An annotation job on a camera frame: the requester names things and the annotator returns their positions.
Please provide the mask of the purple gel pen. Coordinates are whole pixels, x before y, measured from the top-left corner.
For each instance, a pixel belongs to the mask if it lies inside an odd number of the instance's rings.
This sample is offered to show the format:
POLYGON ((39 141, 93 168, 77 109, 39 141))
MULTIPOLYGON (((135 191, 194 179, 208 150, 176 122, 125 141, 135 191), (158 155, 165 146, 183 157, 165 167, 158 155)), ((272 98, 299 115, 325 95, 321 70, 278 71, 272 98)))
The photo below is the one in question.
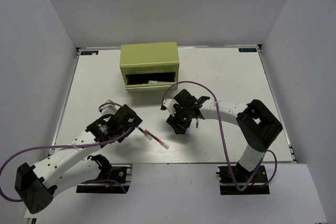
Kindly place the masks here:
POLYGON ((144 129, 142 129, 141 127, 137 127, 137 129, 149 140, 149 141, 151 141, 152 140, 152 136, 151 135, 149 135, 147 132, 146 132, 146 130, 144 130, 144 129))

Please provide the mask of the green top drawer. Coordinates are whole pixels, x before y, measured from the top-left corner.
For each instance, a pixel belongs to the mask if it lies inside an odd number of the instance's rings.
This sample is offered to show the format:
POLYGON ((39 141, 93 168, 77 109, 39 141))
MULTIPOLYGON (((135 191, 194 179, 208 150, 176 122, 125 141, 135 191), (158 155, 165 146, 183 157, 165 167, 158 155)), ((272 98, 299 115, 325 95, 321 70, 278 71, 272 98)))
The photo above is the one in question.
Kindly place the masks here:
POLYGON ((142 72, 127 74, 125 89, 127 92, 159 91, 169 88, 177 82, 175 72, 142 72))

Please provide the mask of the red gel pen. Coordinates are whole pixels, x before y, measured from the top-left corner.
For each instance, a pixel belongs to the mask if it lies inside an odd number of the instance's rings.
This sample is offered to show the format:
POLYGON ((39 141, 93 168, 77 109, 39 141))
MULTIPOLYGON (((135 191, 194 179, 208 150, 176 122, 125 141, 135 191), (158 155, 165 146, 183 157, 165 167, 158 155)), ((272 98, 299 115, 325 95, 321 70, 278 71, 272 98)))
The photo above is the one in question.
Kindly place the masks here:
POLYGON ((169 146, 164 143, 162 140, 160 140, 158 137, 156 137, 155 135, 153 135, 151 132, 149 132, 148 130, 145 130, 145 133, 147 135, 149 135, 150 137, 152 137, 154 140, 156 140, 162 147, 164 147, 166 150, 169 149, 169 146))

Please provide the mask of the green cap highlighter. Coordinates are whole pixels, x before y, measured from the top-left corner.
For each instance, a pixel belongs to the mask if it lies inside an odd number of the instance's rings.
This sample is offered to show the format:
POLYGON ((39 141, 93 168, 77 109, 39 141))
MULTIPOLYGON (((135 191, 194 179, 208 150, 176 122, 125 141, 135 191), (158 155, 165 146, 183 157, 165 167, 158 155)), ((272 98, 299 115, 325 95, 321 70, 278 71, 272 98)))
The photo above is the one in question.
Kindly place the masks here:
POLYGON ((165 81, 149 80, 148 84, 164 84, 165 81))

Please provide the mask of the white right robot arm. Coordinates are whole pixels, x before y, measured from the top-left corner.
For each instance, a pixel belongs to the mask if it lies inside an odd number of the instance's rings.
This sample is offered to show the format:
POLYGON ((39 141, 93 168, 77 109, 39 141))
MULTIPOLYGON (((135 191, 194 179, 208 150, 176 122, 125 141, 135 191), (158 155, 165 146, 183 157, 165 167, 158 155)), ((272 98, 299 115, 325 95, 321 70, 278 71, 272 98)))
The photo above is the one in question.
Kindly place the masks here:
POLYGON ((207 96, 196 98, 183 89, 173 99, 164 99, 166 122, 174 133, 185 134, 193 119, 219 120, 240 128, 247 146, 234 168, 235 175, 247 182, 256 175, 256 167, 283 130, 282 124, 260 101, 247 104, 219 102, 207 96))

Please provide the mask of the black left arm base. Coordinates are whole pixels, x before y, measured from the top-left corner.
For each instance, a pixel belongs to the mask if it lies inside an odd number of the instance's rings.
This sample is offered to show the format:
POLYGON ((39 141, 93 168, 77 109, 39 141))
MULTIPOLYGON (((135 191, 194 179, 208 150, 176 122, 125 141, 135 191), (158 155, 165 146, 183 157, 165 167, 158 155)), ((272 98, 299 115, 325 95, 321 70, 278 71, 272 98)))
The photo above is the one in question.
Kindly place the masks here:
POLYGON ((114 165, 101 154, 89 155, 87 161, 98 165, 96 178, 81 183, 76 188, 80 194, 126 194, 132 179, 132 165, 114 165))

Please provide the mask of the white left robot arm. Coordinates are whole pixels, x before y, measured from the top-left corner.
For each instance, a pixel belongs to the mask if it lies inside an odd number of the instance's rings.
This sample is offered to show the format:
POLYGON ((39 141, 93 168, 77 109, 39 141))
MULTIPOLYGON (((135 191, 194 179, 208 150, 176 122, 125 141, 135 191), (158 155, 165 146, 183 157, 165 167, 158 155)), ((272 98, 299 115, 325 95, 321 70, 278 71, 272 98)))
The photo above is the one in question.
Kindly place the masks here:
POLYGON ((112 165, 98 151, 122 142, 142 119, 126 104, 89 124, 69 145, 33 165, 17 169, 15 190, 31 214, 44 210, 61 192, 81 183, 114 183, 112 165))

